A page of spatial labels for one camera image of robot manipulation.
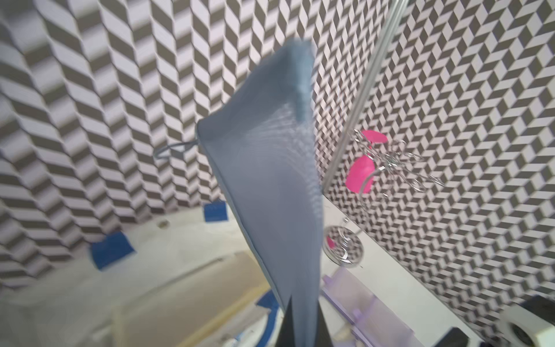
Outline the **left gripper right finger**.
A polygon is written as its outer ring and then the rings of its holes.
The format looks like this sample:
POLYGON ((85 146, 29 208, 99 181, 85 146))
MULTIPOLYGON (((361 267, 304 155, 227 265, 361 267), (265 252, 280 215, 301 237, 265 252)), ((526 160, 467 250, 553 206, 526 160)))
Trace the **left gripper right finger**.
POLYGON ((333 347, 332 338, 330 337, 328 326, 320 304, 318 304, 317 334, 314 347, 333 347))

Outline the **large yellow trim mesh pouch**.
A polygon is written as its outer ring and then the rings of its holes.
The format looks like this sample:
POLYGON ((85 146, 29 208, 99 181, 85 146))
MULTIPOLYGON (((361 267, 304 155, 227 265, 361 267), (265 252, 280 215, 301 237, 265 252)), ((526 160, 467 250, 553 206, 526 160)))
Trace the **large yellow trim mesh pouch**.
POLYGON ((263 317, 270 286, 250 252, 209 262, 115 309, 114 346, 222 346, 263 317))

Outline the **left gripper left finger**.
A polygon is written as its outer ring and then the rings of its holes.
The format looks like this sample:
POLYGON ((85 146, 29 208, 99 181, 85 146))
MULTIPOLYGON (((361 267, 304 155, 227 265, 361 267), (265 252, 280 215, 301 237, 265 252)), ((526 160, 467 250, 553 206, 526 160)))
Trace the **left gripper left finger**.
POLYGON ((295 347, 292 299, 289 300, 275 347, 295 347))

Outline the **white canvas bag blue handles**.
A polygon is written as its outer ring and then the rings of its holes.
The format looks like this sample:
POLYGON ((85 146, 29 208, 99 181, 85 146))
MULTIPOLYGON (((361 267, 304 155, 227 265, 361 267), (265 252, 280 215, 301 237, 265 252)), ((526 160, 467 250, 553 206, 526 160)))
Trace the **white canvas bag blue handles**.
MULTIPOLYGON (((153 219, 125 236, 132 251, 104 269, 83 254, 2 299, 1 345, 114 346, 115 309, 213 260, 251 253, 232 215, 207 222, 201 208, 153 219)), ((262 296, 256 305, 265 309, 263 317, 222 346, 256 346, 264 334, 274 333, 267 323, 279 325, 281 315, 264 306, 262 296)))

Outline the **grey blue mesh pouch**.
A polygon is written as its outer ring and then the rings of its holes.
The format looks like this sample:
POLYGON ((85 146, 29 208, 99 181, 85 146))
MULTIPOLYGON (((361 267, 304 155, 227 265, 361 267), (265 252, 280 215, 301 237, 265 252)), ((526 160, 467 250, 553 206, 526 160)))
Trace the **grey blue mesh pouch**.
POLYGON ((262 60, 194 144, 284 313, 292 299, 295 346, 314 346, 324 241, 315 160, 311 44, 293 39, 262 60))

